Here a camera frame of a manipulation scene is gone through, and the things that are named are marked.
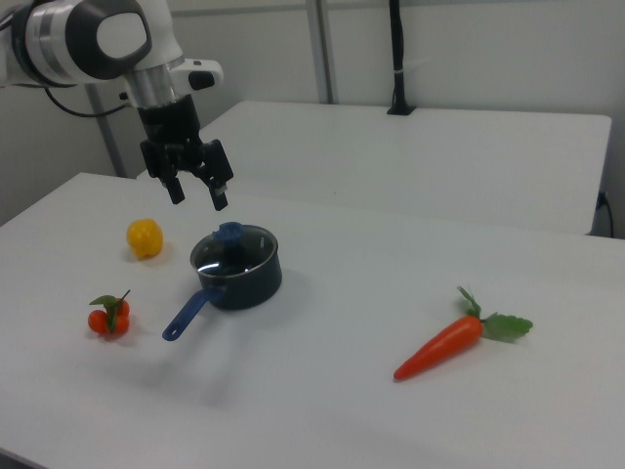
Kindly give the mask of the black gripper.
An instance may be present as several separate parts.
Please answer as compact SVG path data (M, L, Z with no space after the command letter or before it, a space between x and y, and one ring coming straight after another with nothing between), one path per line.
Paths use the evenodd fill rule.
M139 108L139 116L146 131L141 151L147 173L161 182L172 203L185 199L178 170L192 169L191 173L207 187L215 210L225 209L232 169L219 140L202 144L191 95L162 107Z

